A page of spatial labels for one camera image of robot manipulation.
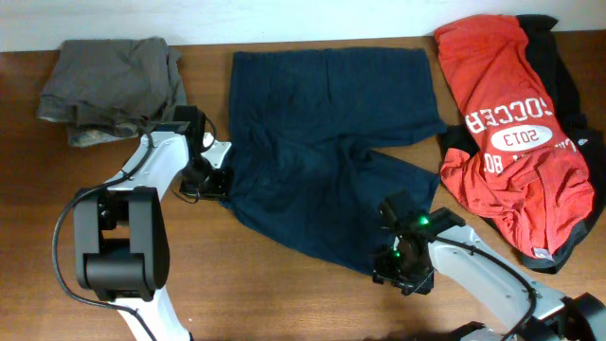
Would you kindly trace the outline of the navy blue shorts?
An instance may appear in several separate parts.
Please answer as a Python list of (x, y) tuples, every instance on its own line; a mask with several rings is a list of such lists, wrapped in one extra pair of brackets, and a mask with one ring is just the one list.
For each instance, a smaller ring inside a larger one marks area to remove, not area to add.
[(238, 52), (228, 109), (225, 206), (295, 251), (368, 275), (393, 240), (379, 204), (432, 205), (438, 176), (383, 153), (446, 130), (421, 49)]

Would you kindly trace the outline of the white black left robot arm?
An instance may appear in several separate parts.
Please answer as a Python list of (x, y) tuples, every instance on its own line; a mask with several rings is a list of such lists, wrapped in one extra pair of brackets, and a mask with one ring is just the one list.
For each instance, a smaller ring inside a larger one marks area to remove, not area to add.
[(221, 200), (232, 145), (190, 122), (159, 125), (101, 188), (74, 206), (79, 286), (118, 311), (138, 340), (189, 340), (169, 298), (170, 254), (160, 202), (173, 179), (194, 201)]

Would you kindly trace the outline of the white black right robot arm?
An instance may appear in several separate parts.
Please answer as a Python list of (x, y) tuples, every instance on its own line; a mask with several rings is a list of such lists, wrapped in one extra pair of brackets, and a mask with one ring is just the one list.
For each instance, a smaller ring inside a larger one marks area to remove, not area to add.
[(382, 204), (380, 213), (395, 241), (375, 257), (374, 282), (388, 282), (405, 296), (427, 295), (441, 274), (487, 307), (507, 330), (499, 334), (473, 321), (450, 332), (454, 340), (604, 339), (604, 303), (589, 293), (572, 298), (528, 276), (450, 209), (399, 213)]

